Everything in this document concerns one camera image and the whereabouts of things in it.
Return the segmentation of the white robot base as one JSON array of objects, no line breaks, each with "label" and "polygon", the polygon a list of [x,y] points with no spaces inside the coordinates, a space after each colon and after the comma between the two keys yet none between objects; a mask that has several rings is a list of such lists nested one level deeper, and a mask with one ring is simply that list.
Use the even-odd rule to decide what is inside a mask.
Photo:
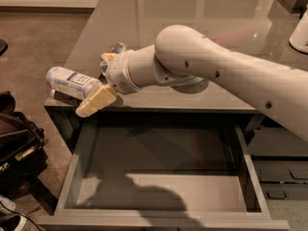
[{"label": "white robot base", "polygon": [[290,36],[289,43],[298,52],[308,54],[308,6]]}]

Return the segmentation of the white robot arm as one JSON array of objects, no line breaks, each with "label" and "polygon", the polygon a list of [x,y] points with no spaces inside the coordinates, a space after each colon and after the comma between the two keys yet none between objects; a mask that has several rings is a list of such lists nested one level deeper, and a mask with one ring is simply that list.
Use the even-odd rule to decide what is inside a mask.
[{"label": "white robot arm", "polygon": [[172,25],[139,50],[107,53],[107,83],[93,88],[76,110],[91,116],[121,94],[148,86],[190,85],[206,79],[297,136],[308,139],[308,73],[226,49],[195,29]]}]

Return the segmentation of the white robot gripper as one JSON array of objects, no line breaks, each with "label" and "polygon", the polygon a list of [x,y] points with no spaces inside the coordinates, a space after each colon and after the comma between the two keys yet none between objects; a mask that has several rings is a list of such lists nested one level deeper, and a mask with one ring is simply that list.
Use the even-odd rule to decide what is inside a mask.
[{"label": "white robot gripper", "polygon": [[120,54],[103,53],[101,60],[109,63],[105,78],[109,85],[95,87],[76,109],[79,117],[88,117],[116,101],[117,92],[130,94],[138,92],[140,88],[134,83],[129,72],[129,58],[133,50]]}]

